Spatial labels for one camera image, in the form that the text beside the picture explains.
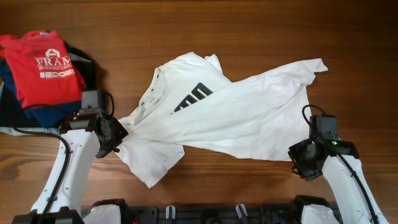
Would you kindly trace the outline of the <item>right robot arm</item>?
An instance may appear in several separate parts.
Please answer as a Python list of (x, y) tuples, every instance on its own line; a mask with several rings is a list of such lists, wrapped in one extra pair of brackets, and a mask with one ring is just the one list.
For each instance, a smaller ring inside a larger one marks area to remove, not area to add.
[(336, 117), (304, 117), (308, 138), (289, 147), (292, 172), (307, 181), (324, 177), (332, 189), (343, 223), (387, 223), (364, 178), (359, 153), (336, 132)]

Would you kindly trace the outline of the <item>white Puma t-shirt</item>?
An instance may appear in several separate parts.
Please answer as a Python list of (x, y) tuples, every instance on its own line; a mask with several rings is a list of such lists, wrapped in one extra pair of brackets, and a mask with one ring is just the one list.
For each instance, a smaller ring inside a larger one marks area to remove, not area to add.
[(139, 106), (120, 122), (128, 134), (118, 157), (153, 187), (185, 147), (238, 159), (289, 160), (288, 148), (308, 136), (307, 87), (325, 72), (320, 58), (279, 66), (238, 82), (215, 55), (181, 55), (154, 70)]

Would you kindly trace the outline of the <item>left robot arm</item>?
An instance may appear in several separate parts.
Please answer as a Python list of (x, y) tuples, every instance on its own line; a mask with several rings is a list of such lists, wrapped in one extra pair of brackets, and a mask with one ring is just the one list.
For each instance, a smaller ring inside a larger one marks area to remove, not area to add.
[(102, 200), (81, 215), (81, 201), (94, 159), (110, 152), (128, 135), (114, 117), (114, 100), (105, 90), (82, 93), (81, 108), (67, 114), (55, 136), (59, 151), (40, 197), (25, 215), (16, 215), (13, 223), (137, 223), (123, 199)]

